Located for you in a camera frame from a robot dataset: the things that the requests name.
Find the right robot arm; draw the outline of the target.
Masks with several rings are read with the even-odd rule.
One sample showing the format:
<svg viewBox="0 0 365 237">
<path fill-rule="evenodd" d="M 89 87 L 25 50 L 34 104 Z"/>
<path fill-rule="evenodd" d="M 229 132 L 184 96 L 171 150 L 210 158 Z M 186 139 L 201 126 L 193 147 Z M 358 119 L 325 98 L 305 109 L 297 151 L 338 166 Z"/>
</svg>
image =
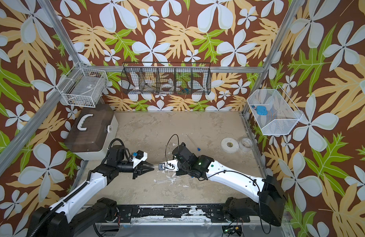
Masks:
<svg viewBox="0 0 365 237">
<path fill-rule="evenodd" d="M 213 181 L 233 188 L 245 198 L 229 197 L 223 207 L 226 219 L 235 221 L 247 216 L 258 216 L 262 221 L 279 227 L 282 224 L 287 196 L 277 179 L 271 175 L 254 177 L 233 170 L 211 157 L 196 156 L 185 143 L 176 147 L 173 159 L 165 168 L 177 176 L 189 175 L 199 181 Z"/>
</svg>

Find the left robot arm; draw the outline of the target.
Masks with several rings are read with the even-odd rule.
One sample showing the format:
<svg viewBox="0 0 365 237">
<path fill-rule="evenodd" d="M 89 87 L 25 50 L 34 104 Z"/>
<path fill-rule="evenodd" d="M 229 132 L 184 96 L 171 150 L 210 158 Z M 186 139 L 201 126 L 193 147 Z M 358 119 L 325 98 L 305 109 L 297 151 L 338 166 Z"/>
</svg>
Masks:
<svg viewBox="0 0 365 237">
<path fill-rule="evenodd" d="M 146 161 L 146 152 L 139 150 L 130 154 L 124 143 L 114 145 L 116 141 L 121 139 L 110 142 L 106 156 L 99 166 L 89 171 L 84 183 L 50 207 L 36 210 L 30 219 L 28 237 L 74 237 L 99 221 L 116 218 L 117 203 L 108 198 L 84 211 L 81 208 L 119 173 L 130 173 L 136 179 L 154 170 Z"/>
</svg>

